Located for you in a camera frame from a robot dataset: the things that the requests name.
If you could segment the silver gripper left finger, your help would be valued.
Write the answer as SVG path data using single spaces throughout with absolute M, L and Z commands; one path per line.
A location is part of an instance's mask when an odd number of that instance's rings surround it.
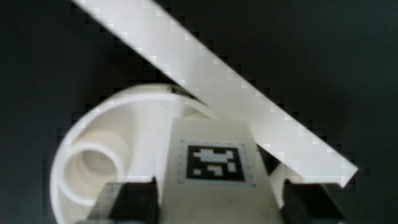
M 75 224 L 158 224 L 157 179 L 146 183 L 109 183 L 87 218 Z

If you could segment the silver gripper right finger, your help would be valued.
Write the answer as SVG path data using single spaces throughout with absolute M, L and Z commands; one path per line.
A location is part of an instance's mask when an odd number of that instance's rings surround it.
M 345 215 L 320 184 L 285 181 L 281 213 L 286 224 L 345 224 Z

